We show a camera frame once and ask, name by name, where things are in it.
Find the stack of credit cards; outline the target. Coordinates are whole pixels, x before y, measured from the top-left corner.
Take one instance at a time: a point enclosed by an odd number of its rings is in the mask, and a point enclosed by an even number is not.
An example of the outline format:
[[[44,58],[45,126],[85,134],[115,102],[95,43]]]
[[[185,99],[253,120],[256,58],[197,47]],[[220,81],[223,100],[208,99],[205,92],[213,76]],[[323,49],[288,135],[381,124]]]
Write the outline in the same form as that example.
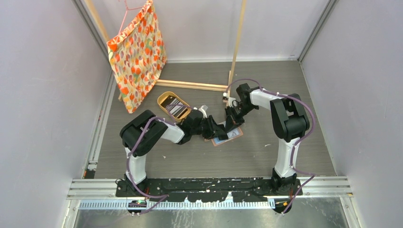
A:
[[[187,105],[172,95],[167,96],[162,102],[161,106],[177,119],[184,116],[184,114],[188,111]]]

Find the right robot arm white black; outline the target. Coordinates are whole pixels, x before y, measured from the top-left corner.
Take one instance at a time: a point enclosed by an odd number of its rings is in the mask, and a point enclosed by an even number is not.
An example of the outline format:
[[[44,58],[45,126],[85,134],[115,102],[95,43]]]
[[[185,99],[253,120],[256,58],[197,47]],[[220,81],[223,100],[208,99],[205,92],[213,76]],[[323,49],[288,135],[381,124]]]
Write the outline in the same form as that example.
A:
[[[250,88],[247,83],[239,85],[236,91],[240,98],[238,101],[229,97],[229,90],[223,93],[223,100],[228,104],[224,129],[229,132],[238,128],[245,122],[244,116],[254,109],[262,107],[270,110],[273,130],[279,141],[270,186],[274,193],[283,195],[297,181],[295,155],[298,144],[311,126],[306,113],[308,107],[301,103],[298,94],[282,95],[261,87]]]

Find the orange oval tray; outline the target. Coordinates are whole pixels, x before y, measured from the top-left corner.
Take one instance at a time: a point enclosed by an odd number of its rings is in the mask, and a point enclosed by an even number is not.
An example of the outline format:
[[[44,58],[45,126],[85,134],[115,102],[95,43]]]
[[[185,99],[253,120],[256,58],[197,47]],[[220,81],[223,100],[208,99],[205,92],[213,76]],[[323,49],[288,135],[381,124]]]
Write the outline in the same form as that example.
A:
[[[180,122],[191,111],[190,106],[171,91],[162,93],[157,98],[157,103],[159,107],[176,122]]]

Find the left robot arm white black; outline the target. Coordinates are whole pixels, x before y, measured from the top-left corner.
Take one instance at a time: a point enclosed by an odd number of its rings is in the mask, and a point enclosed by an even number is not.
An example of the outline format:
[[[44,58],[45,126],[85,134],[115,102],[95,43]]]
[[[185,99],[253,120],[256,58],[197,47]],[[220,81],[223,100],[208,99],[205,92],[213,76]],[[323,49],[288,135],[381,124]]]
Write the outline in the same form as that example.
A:
[[[217,124],[211,115],[206,116],[202,109],[191,110],[176,124],[167,122],[152,111],[146,110],[125,125],[120,137],[127,156],[125,172],[129,181],[127,190],[135,197],[145,193],[146,155],[160,139],[182,145],[194,135],[201,135],[205,140],[228,139],[225,126]]]

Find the brown leather card holder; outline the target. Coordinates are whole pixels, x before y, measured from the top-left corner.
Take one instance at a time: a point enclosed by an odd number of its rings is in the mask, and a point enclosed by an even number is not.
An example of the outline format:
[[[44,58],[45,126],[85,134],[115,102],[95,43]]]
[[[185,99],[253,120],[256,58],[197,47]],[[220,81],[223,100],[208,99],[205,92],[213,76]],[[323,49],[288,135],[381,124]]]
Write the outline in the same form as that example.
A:
[[[210,141],[212,142],[213,146],[219,146],[226,142],[230,142],[231,140],[234,140],[238,137],[241,137],[242,135],[243,135],[243,131],[241,130],[240,127],[238,127],[227,133],[227,137],[228,137],[227,139],[220,140],[218,137],[215,137],[215,138],[211,139]]]

